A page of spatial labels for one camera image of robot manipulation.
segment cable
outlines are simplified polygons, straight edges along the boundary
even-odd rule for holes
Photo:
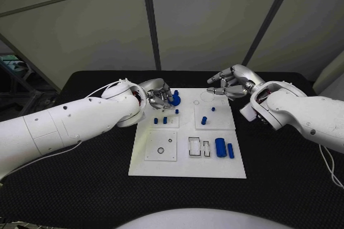
[[[84,98],[87,98],[89,96],[92,96],[100,89],[103,89],[106,87],[106,89],[113,85],[116,84],[118,82],[126,82],[128,80],[119,80],[119,81],[115,81],[112,83],[109,83],[107,85],[105,85],[103,87],[100,87],[97,90],[95,90]]]
[[[333,157],[332,157],[332,155],[331,155],[331,153],[329,153],[329,151],[328,151],[328,148],[326,148],[325,146],[322,146],[322,147],[323,147],[323,149],[325,149],[325,151],[326,151],[326,153],[328,153],[328,155],[329,155],[331,161],[332,161],[332,168],[329,168],[328,161],[326,161],[326,159],[325,159],[325,156],[323,156],[323,153],[322,153],[322,148],[320,148],[320,145],[319,145],[319,152],[320,152],[320,156],[322,156],[323,162],[325,162],[325,164],[326,164],[328,171],[329,171],[329,173],[331,173],[332,182],[333,182],[333,184],[335,184],[338,187],[341,187],[341,188],[344,189],[344,185],[342,185],[342,183],[339,182],[339,180],[338,180],[338,178],[336,178],[336,176],[335,176],[335,161],[333,161]]]
[[[51,154],[51,155],[48,155],[48,156],[46,156],[46,157],[41,157],[41,158],[38,158],[37,160],[31,161],[30,163],[24,164],[20,168],[17,168],[17,169],[14,169],[11,172],[8,172],[8,173],[5,174],[5,176],[8,176],[11,173],[14,173],[15,171],[18,171],[21,168],[24,168],[25,166],[28,166],[30,164],[33,164],[33,163],[37,162],[38,160],[46,159],[46,158],[48,158],[48,157],[51,157],[51,156],[56,156],[56,155],[59,155],[59,154],[61,154],[61,153],[69,152],[70,150],[73,150],[73,149],[80,145],[80,143],[82,143],[82,142],[79,142],[79,143],[76,144],[76,146],[74,146],[73,148],[67,149],[66,151],[63,151],[63,152],[60,152],[60,153],[54,153],[54,154]]]

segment black mat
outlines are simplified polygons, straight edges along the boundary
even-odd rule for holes
[[[56,104],[84,97],[118,78],[164,78],[171,87],[202,88],[213,72],[87,71],[71,75]],[[259,73],[313,91],[296,73]],[[0,189],[0,216],[63,228],[110,228],[175,208],[214,208],[267,218],[297,229],[344,228],[344,190],[329,177],[318,146],[290,126],[273,131],[247,122],[230,103],[247,179],[129,177],[136,126],[113,128],[66,154],[8,176]],[[332,152],[344,179],[344,155]]]

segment white board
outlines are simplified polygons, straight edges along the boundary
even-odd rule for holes
[[[178,90],[181,99],[179,105],[175,107],[178,114],[174,110],[162,111],[146,106],[146,117],[136,127],[129,176],[246,178],[225,96],[211,95],[202,88],[171,89],[171,91],[174,90]],[[195,122],[200,123],[202,114],[207,113],[205,128],[195,129]],[[154,118],[158,118],[158,124],[154,124]],[[169,146],[165,140],[171,139],[172,133],[175,133],[175,159],[171,159],[168,154],[165,154],[165,158],[162,156],[165,152],[171,153],[171,150],[164,151],[162,154],[158,153],[159,147]],[[188,137],[200,139],[200,157],[188,155]],[[224,138],[225,144],[231,143],[233,159],[228,156],[223,158],[215,156],[215,138]],[[204,141],[208,141],[210,157],[204,157]]]

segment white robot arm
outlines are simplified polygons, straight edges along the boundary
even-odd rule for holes
[[[250,102],[240,110],[244,118],[259,118],[274,130],[292,125],[303,138],[344,153],[344,102],[326,97],[308,97],[286,82],[264,82],[250,69],[234,65],[208,80],[221,80],[220,88],[208,88],[213,94],[231,100],[250,94]]]
[[[86,97],[0,122],[0,179],[21,164],[86,141],[115,125],[126,127],[138,123],[146,101],[155,109],[172,108],[168,103],[172,95],[162,79],[139,85],[128,80],[113,84],[105,86],[100,98]]]

